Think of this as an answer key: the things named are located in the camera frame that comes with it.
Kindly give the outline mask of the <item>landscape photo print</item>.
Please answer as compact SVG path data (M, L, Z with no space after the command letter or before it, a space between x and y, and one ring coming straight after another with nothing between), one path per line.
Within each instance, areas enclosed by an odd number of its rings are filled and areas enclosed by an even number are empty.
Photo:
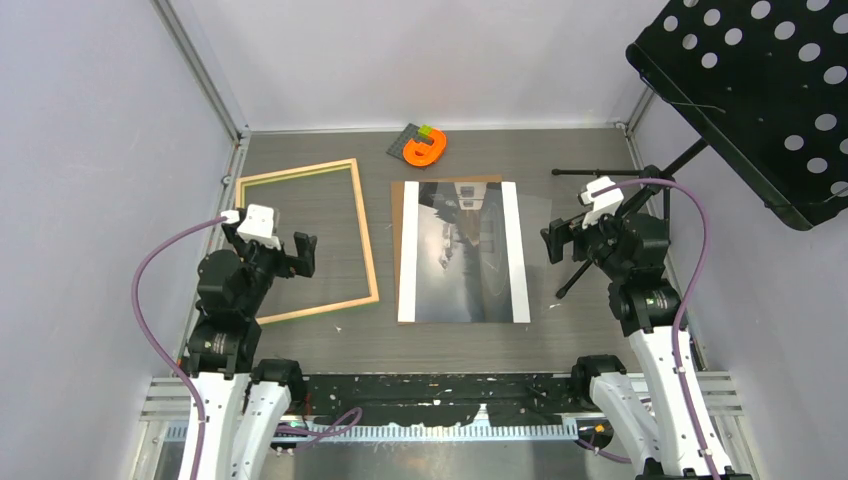
M530 323L515 183L404 183L396 318Z

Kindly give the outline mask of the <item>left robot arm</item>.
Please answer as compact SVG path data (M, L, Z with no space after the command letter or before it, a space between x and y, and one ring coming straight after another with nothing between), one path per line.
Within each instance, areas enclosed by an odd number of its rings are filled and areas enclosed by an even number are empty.
M276 278L310 277L317 239L294 235L296 252L269 248L223 228L230 249L198 265L199 320L181 369L191 398L182 479L255 479L283 414L298 412L307 389L298 362L254 359L256 314Z

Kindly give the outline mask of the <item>wooden picture frame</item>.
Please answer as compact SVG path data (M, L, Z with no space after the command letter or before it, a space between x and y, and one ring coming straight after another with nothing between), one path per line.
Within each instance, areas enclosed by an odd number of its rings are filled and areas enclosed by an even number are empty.
M257 175L242 176L235 181L234 205L237 208L242 208L246 206L246 190L248 187L251 186L293 180L297 178L332 173L342 170L349 170L351 175L356 216L362 246L362 254L369 295L358 299L346 300L342 302L310 307L286 313L258 317L257 321L260 325L268 325L272 323L295 320L307 316L326 314L334 311L360 307L376 303L380 300L376 278L376 270L371 248L370 232L368 228L365 203L362 194L362 187L356 158L348 158L343 160L312 164Z

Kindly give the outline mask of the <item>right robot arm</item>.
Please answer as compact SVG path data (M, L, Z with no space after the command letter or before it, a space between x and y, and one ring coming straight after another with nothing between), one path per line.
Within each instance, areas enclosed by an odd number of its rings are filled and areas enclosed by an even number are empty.
M682 297L665 276L666 221L648 214L604 214L589 226L579 217L557 219L541 236L551 262L562 261L571 244L582 269L596 266L611 281L610 310L642 369L648 399L635 393L611 354L580 357L570 392L577 406L606 416L636 478L744 478L710 422L682 325Z

